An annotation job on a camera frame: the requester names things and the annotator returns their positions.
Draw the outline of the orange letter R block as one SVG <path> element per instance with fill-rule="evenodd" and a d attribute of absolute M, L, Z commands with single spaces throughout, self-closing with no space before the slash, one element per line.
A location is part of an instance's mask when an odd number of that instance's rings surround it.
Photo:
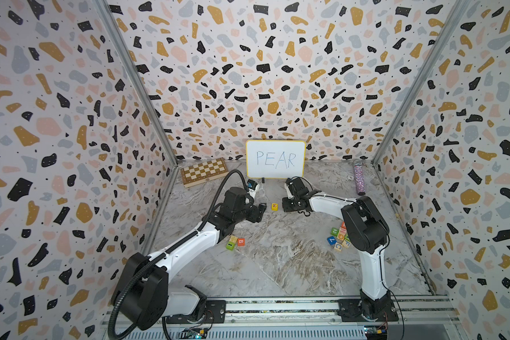
<path fill-rule="evenodd" d="M 344 235 L 344 236 L 348 235 L 347 228 L 346 228 L 344 222 L 341 224 L 341 227 L 339 228 L 339 233 L 340 233 L 340 235 Z"/>

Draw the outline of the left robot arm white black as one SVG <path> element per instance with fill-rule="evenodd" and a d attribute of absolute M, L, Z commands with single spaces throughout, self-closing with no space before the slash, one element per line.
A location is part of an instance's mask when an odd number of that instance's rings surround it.
<path fill-rule="evenodd" d="M 255 195 L 255 188 L 232 187 L 224 201 L 181 239 L 149 255 L 131 256 L 111 299 L 109 337 L 124 339 L 134 329 L 147 330 L 163 317 L 205 320 L 207 296 L 190 285 L 170 288 L 170 281 L 198 255 L 231 236 L 238 223 L 262 220 L 266 205 L 255 204 Z"/>

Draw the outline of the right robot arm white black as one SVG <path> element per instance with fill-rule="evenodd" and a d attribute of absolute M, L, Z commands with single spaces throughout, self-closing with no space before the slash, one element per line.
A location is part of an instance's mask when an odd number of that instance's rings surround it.
<path fill-rule="evenodd" d="M 384 270 L 385 248 L 389 245 L 389 227 L 378 208 L 368 196 L 340 198 L 306 187 L 303 179 L 293 177 L 284 184 L 287 196 L 282 200 L 285 212 L 312 212 L 341 218 L 351 245 L 361 260 L 362 285 L 358 314 L 367 320 L 377 320 L 392 297 Z"/>

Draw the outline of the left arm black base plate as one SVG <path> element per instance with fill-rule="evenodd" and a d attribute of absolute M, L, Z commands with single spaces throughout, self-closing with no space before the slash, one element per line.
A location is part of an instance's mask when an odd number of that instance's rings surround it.
<path fill-rule="evenodd" d="M 223 324 L 227 302 L 225 300 L 204 300 L 199 302 L 190 314 L 167 316 L 167 324 Z"/>

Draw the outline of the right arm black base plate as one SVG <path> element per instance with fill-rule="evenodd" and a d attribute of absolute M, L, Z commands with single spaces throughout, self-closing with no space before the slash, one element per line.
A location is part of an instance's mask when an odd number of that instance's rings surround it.
<path fill-rule="evenodd" d="M 338 316 L 342 322 L 397 322 L 401 320 L 398 308 L 390 297 L 378 300 L 353 298 L 338 300 Z"/>

